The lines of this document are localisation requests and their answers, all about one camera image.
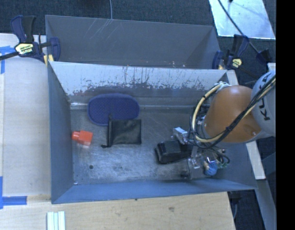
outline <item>black object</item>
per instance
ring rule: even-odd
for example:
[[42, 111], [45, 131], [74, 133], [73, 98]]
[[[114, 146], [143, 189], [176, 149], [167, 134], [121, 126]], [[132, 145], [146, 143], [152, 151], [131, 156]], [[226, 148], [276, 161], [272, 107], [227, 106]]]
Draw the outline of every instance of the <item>black object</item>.
[[114, 120], [109, 119], [107, 128], [107, 145], [141, 144], [141, 119]]
[[158, 143], [155, 152], [159, 163], [178, 162], [190, 157], [193, 145], [181, 144], [178, 140], [168, 140]]

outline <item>wire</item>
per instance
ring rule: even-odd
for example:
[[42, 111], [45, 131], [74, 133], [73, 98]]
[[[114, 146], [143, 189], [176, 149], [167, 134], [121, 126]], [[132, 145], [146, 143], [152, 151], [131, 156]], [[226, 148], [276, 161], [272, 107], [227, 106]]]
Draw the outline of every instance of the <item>wire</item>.
[[[227, 10], [224, 8], [222, 2], [220, 0], [218, 0], [220, 6], [222, 7], [222, 9], [224, 10], [224, 12], [226, 13], [226, 15], [228, 16], [228, 18], [230, 19], [230, 21], [234, 24], [234, 26], [236, 27], [236, 29], [243, 35], [246, 36], [241, 29], [237, 26], [237, 24], [234, 22], [234, 20], [232, 19], [232, 17], [230, 17], [229, 13], [227, 12]], [[249, 42], [250, 46], [256, 51], [256, 53], [259, 53], [259, 51], [255, 48], [255, 46]]]
[[113, 6], [111, 3], [111, 0], [109, 0], [109, 4], [110, 4], [110, 19], [113, 19]]

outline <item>black bag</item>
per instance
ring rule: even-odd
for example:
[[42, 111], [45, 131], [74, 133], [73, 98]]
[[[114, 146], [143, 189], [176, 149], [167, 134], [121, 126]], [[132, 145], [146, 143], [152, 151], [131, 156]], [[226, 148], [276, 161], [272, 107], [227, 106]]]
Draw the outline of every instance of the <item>black bag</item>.
[[115, 144], [141, 144], [141, 119], [114, 120], [109, 118], [107, 146]]

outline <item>blue tape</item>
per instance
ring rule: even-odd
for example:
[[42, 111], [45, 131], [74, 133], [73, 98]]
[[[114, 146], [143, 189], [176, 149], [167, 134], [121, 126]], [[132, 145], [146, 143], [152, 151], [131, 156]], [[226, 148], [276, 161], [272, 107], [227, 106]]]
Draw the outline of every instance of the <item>blue tape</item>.
[[[15, 49], [10, 46], [0, 47], [0, 53], [2, 55], [9, 54], [15, 52]], [[0, 73], [3, 74], [5, 72], [5, 60], [2, 60], [0, 63]]]
[[27, 205], [27, 196], [3, 197], [3, 177], [0, 176], [0, 209], [9, 205]]

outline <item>blue gripper part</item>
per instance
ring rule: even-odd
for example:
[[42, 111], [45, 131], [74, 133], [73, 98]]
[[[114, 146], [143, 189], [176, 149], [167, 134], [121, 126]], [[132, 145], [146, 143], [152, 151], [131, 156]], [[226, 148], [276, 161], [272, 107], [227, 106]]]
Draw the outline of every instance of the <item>blue gripper part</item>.
[[204, 174], [210, 175], [210, 176], [215, 175], [218, 170], [218, 165], [217, 165], [216, 161], [211, 161], [208, 163], [208, 165], [209, 165], [209, 169], [205, 170]]

